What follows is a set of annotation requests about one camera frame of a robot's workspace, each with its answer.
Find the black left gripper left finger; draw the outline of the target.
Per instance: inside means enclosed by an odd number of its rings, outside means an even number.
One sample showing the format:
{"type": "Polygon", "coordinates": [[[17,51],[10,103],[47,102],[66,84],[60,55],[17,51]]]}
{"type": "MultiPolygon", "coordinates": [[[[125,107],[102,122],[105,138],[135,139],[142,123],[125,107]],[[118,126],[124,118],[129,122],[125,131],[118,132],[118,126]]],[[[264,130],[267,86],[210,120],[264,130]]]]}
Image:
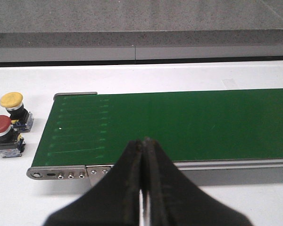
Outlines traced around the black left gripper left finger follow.
{"type": "Polygon", "coordinates": [[[142,142],[130,141],[117,163],[91,190],[52,213],[46,226],[137,226],[142,142]]]}

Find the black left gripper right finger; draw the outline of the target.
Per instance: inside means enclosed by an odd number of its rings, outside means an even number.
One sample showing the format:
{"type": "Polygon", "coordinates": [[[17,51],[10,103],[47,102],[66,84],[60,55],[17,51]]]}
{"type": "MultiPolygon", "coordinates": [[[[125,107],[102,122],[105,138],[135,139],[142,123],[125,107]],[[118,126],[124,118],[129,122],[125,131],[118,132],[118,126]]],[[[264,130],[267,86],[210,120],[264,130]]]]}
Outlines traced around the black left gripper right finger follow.
{"type": "Polygon", "coordinates": [[[250,226],[243,214],[212,198],[169,159],[158,141],[143,142],[152,226],[250,226]]]}

